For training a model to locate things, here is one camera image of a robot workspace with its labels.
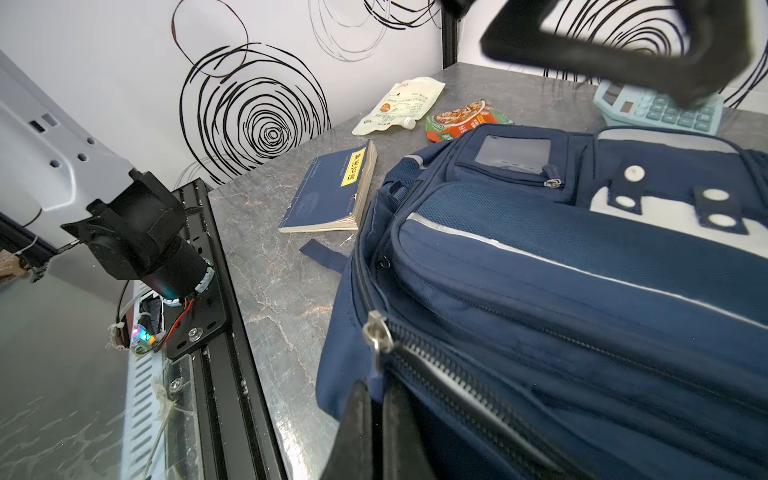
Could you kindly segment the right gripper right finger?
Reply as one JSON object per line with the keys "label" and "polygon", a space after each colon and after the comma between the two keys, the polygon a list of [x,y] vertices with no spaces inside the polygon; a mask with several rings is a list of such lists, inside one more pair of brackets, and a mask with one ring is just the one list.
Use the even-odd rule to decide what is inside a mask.
{"label": "right gripper right finger", "polygon": [[390,380],[382,409],[383,479],[434,479],[408,390]]}

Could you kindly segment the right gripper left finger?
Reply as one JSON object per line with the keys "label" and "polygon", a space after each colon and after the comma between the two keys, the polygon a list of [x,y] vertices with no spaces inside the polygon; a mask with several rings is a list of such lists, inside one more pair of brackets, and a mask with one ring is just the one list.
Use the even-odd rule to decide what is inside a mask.
{"label": "right gripper left finger", "polygon": [[347,398],[322,479],[373,479],[373,409],[367,384],[358,381]]}

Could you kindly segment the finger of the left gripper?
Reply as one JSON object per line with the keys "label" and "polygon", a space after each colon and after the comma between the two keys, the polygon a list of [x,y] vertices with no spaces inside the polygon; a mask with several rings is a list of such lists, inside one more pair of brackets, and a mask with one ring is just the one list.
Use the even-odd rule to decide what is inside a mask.
{"label": "finger of the left gripper", "polygon": [[750,65],[745,1],[589,1],[572,22],[542,25],[554,1],[508,1],[480,40],[496,61],[610,80],[668,95],[688,108]]}

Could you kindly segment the navy blue student backpack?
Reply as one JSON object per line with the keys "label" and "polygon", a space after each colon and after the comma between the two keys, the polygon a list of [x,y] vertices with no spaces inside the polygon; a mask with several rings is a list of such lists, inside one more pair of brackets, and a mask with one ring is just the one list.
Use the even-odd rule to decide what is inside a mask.
{"label": "navy blue student backpack", "polygon": [[434,479],[763,479],[767,155],[698,133],[485,125],[404,157],[337,271],[341,422],[409,392]]}

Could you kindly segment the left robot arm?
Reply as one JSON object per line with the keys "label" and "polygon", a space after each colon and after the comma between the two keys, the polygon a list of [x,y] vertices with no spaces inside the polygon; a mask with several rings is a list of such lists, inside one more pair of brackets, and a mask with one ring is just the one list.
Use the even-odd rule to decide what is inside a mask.
{"label": "left robot arm", "polygon": [[[656,89],[686,106],[714,93],[748,64],[748,9],[742,1],[677,1],[690,39],[677,57],[648,56],[568,39],[540,28],[554,3],[509,1],[484,32],[489,58],[554,67]],[[71,243],[90,247],[119,280],[139,280],[170,304],[203,293],[211,264],[180,236],[181,203],[150,172],[94,140],[10,58],[1,60],[1,192],[27,196],[46,220],[8,238],[17,255],[48,259]]]}

